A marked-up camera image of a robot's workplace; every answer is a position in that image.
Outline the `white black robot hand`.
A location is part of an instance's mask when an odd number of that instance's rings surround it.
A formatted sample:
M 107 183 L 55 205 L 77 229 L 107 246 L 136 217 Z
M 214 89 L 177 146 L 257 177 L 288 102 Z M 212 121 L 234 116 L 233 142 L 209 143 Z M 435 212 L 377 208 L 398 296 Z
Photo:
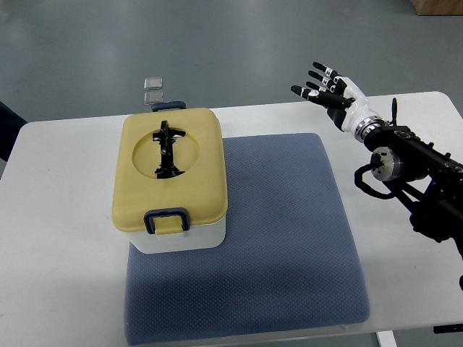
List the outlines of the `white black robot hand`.
M 351 133 L 358 142 L 363 142 L 367 133 L 379 126 L 380 116 L 370 108 L 363 91 L 336 70 L 318 62 L 313 62 L 314 70 L 309 76 L 319 81 L 306 82 L 306 86 L 291 86 L 291 91 L 299 97 L 322 106 L 337 129 Z

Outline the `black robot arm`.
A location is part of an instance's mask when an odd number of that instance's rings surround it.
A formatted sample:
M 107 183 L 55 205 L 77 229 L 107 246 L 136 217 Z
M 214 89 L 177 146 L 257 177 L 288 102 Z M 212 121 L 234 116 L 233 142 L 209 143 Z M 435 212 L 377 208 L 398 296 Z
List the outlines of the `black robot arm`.
M 462 164 L 436 151 L 395 119 L 363 120 L 355 134 L 372 155 L 357 169 L 354 183 L 382 200 L 396 198 L 410 213 L 413 230 L 462 249 Z

